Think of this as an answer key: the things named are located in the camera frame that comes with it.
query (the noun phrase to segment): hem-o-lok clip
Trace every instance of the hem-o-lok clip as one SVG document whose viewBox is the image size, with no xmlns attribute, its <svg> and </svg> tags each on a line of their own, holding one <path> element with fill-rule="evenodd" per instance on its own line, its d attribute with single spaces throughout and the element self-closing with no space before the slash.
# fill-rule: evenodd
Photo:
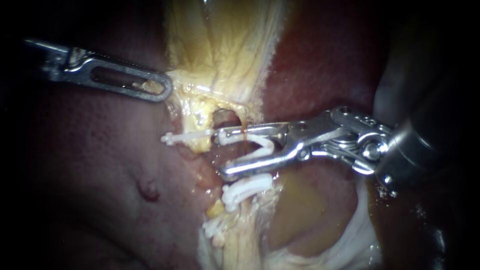
<svg viewBox="0 0 480 270">
<path fill-rule="evenodd" d="M 243 141 L 260 145 L 254 152 L 229 160 L 218 169 L 225 182 L 221 201 L 227 212 L 234 212 L 242 201 L 274 186 L 272 172 L 312 157 L 339 160 L 362 175 L 371 175 L 389 150 L 390 136 L 391 129 L 377 120 L 339 106 L 304 121 L 167 133 L 161 141 L 173 145 L 211 137 L 214 144 L 222 146 Z M 275 143 L 280 146 L 277 151 Z"/>
</svg>

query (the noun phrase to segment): metal instrument jaw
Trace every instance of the metal instrument jaw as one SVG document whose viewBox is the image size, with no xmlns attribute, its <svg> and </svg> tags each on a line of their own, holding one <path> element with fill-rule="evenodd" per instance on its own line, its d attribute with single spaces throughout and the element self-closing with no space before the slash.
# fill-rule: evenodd
<svg viewBox="0 0 480 270">
<path fill-rule="evenodd" d="M 253 134 L 277 142 L 281 149 L 271 155 L 234 159 L 219 168 L 225 182 L 268 173 L 312 157 L 340 160 L 363 175 L 371 175 L 380 157 L 388 150 L 391 130 L 368 115 L 346 106 L 326 110 L 303 121 L 220 128 L 212 136 L 218 144 L 220 133 L 227 136 Z"/>
<path fill-rule="evenodd" d="M 162 102 L 173 90 L 172 81 L 166 74 L 132 63 L 114 60 L 82 48 L 61 46 L 42 40 L 25 39 L 23 42 L 27 47 L 42 51 L 44 60 L 39 71 L 41 77 L 49 81 L 97 88 L 149 102 Z M 153 93 L 114 80 L 102 81 L 95 76 L 97 68 L 114 72 L 117 76 L 138 78 L 143 82 L 154 81 L 162 86 L 162 90 L 160 93 Z"/>
</svg>

